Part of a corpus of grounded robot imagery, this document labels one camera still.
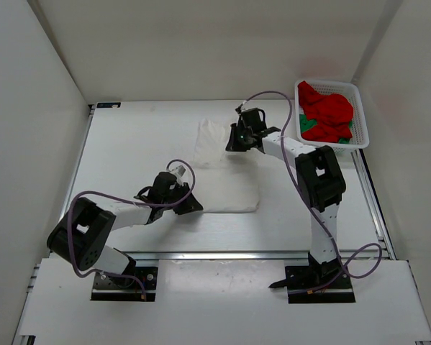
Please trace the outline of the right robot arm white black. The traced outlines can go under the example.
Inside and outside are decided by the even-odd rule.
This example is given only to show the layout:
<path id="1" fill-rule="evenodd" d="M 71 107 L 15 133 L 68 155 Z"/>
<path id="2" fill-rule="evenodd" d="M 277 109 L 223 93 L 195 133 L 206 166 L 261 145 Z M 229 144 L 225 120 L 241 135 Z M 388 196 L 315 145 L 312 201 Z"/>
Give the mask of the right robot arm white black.
<path id="1" fill-rule="evenodd" d="M 346 184 L 337 158 L 328 146 L 313 147 L 287 137 L 277 127 L 266 125 L 266 113 L 259 108 L 236 108 L 231 124 L 228 152 L 258 150 L 286 164 L 299 196 L 311 214 L 312 245 L 308 265 L 270 288 L 311 290 L 330 284 L 340 273 L 338 261 L 337 212 Z"/>

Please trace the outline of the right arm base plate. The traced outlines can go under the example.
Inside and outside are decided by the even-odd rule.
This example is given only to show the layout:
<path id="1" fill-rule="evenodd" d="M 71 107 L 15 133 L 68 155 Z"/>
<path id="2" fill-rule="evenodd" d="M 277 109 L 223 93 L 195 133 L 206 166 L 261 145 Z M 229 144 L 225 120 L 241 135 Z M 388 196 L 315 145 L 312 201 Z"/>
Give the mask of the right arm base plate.
<path id="1" fill-rule="evenodd" d="M 286 288 L 289 304 L 355 303 L 350 278 L 340 263 L 309 263 L 285 266 L 285 278 L 269 285 L 272 290 Z"/>

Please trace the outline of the white t shirt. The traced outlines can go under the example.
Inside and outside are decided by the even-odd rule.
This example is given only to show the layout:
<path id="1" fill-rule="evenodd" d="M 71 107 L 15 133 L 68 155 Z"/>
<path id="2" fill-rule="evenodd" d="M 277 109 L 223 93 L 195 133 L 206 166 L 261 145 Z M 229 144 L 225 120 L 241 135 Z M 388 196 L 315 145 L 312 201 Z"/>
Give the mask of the white t shirt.
<path id="1" fill-rule="evenodd" d="M 190 166 L 193 194 L 204 213 L 251 213 L 260 203 L 258 163 L 249 152 L 227 152 L 230 127 L 203 119 L 198 124 Z"/>

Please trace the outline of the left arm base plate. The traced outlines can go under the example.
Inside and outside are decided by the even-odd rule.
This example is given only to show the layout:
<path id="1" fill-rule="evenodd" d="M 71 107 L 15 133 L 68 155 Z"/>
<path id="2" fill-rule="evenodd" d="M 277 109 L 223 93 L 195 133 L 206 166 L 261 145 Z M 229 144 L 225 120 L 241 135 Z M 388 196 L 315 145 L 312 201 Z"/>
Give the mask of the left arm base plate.
<path id="1" fill-rule="evenodd" d="M 134 276 L 142 283 L 133 279 L 110 277 L 108 275 L 94 275 L 91 289 L 92 301 L 119 302 L 154 302 L 158 283 L 158 263 L 138 263 Z"/>

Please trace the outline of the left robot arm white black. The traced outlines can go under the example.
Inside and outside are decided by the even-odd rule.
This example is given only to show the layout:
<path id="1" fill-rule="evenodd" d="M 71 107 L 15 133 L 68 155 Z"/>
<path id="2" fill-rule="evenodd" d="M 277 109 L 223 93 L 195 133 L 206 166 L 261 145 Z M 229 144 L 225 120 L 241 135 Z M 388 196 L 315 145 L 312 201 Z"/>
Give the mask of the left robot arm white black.
<path id="1" fill-rule="evenodd" d="M 120 289 L 134 284 L 144 289 L 142 279 L 135 274 L 136 261 L 107 246 L 106 241 L 113 231 L 152 224 L 166 211 L 178 216 L 203 211 L 182 176 L 177 169 L 158 173 L 151 186 L 139 190 L 134 203 L 115 201 L 101 207 L 82 195 L 50 233 L 48 249 L 70 262 L 79 275 L 94 271 Z"/>

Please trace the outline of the red t shirt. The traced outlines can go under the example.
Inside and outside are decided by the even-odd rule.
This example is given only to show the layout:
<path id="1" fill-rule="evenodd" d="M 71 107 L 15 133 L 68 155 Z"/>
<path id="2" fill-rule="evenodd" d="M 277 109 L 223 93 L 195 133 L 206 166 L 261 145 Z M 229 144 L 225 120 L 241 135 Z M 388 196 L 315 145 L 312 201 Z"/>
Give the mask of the red t shirt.
<path id="1" fill-rule="evenodd" d="M 348 130 L 348 123 L 353 121 L 354 109 L 344 96 L 336 93 L 322 95 L 306 81 L 298 85 L 298 95 L 299 106 L 303 110 L 301 114 L 305 114 L 308 120 L 315 119 L 318 123 L 314 129 L 323 129 L 328 134 Z M 342 136 L 353 138 L 352 132 Z"/>

